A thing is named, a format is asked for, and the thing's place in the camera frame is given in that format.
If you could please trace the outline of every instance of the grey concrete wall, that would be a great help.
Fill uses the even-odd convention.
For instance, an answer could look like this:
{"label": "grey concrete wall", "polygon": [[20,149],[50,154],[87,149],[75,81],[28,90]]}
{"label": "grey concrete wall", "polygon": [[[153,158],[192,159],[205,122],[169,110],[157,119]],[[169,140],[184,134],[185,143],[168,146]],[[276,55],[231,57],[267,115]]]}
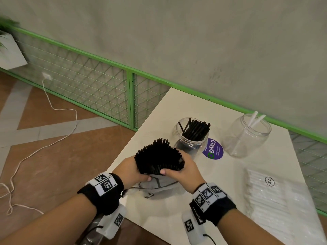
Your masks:
{"label": "grey concrete wall", "polygon": [[327,0],[1,0],[0,13],[327,137]]}

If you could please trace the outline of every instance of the wrist strap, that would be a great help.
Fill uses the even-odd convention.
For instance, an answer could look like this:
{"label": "wrist strap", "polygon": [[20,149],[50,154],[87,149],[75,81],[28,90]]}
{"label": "wrist strap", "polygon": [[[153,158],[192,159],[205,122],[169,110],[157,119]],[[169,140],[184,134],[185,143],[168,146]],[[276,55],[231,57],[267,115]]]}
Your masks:
{"label": "wrist strap", "polygon": [[201,220],[211,221],[215,226],[229,210],[236,208],[215,183],[201,184],[194,192],[190,206]]}
{"label": "wrist strap", "polygon": [[118,208],[123,189],[124,184],[119,176],[103,172],[88,181],[77,193],[82,193],[89,199],[96,207],[97,215],[110,215]]}

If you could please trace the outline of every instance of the electrical outlet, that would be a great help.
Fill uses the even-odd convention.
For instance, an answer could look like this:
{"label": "electrical outlet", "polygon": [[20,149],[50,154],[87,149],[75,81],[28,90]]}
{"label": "electrical outlet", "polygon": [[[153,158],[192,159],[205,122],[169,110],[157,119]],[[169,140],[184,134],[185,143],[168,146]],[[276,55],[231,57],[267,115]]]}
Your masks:
{"label": "electrical outlet", "polygon": [[43,75],[44,79],[48,79],[48,80],[52,81],[52,77],[49,74],[42,72],[42,75]]}

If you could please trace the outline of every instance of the empty plastic jar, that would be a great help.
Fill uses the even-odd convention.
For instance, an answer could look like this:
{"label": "empty plastic jar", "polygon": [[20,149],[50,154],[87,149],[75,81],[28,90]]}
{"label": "empty plastic jar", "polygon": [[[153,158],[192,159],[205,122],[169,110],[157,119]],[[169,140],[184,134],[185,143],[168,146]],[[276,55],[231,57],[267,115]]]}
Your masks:
{"label": "empty plastic jar", "polygon": [[[183,118],[179,121],[181,123],[183,129],[186,127],[188,121],[189,121],[189,118]],[[173,148],[178,148],[179,150],[185,151],[193,158],[196,156],[196,154],[199,151],[202,152],[204,150],[204,147],[207,145],[209,133],[207,133],[207,135],[205,136],[205,138],[202,141],[196,141],[196,142],[186,139],[182,135],[182,133],[183,133],[183,131],[182,131],[181,127],[179,126],[179,124],[177,123],[174,126],[173,131],[171,132],[171,136],[169,139],[170,146],[172,146]]]}
{"label": "empty plastic jar", "polygon": [[244,114],[227,130],[221,145],[229,155],[237,158],[246,157],[268,139],[271,125],[263,119],[251,128],[248,126],[251,116],[252,114]]}

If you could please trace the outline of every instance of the brown floor tile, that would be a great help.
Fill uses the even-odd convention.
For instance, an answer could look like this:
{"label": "brown floor tile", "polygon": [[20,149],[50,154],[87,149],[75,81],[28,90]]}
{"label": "brown floor tile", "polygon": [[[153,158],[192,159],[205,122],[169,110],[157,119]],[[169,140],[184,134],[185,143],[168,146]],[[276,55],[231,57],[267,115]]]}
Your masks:
{"label": "brown floor tile", "polygon": [[325,232],[325,236],[327,237],[327,217],[323,216],[323,215],[318,215],[320,222],[321,222],[321,226]]}
{"label": "brown floor tile", "polygon": [[135,223],[124,219],[121,227],[112,240],[103,239],[100,245],[167,245],[159,237],[149,231],[136,225]]}
{"label": "brown floor tile", "polygon": [[[52,106],[56,109],[71,108],[77,110],[77,119],[88,119],[98,117],[84,108],[78,107],[68,101],[57,96],[49,94]],[[74,121],[76,119],[75,112],[71,110],[56,111],[50,107],[43,90],[33,87],[29,98],[26,102],[18,130],[42,125],[51,125]]]}
{"label": "brown floor tile", "polygon": [[0,71],[0,112],[2,111],[16,81],[16,78]]}
{"label": "brown floor tile", "polygon": [[[12,203],[47,212],[76,194],[85,182],[106,171],[135,132],[120,125],[72,134],[25,160],[14,178]],[[0,182],[9,184],[20,160],[61,137],[11,147]],[[0,196],[5,193],[0,187]],[[27,225],[38,212],[14,207],[6,216],[8,197],[0,199],[0,239]]]}

